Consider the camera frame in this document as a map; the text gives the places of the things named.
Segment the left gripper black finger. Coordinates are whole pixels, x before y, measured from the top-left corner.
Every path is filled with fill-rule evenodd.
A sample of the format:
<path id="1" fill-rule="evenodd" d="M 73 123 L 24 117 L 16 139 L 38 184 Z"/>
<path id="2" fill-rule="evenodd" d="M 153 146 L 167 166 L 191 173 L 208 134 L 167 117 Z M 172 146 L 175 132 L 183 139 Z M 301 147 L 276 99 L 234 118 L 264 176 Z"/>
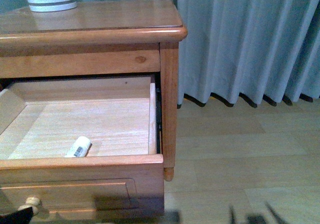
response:
<path id="1" fill-rule="evenodd" d="M 33 208 L 27 207 L 10 214 L 1 215 L 1 224 L 29 224 L 33 217 Z"/>

